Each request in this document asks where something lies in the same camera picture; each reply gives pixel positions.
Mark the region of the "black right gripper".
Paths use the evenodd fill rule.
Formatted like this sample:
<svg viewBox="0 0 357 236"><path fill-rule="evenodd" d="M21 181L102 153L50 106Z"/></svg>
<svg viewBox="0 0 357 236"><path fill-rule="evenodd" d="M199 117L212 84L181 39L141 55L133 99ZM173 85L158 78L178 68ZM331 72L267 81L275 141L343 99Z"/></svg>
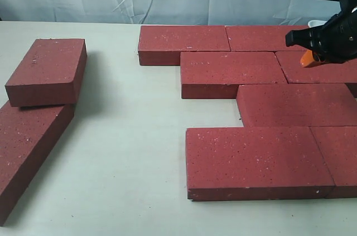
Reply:
<svg viewBox="0 0 357 236"><path fill-rule="evenodd" d="M307 51L300 59L303 68L323 63L346 63L356 59L356 11L340 12L324 25L292 30L285 36L286 46L302 46Z"/></svg>

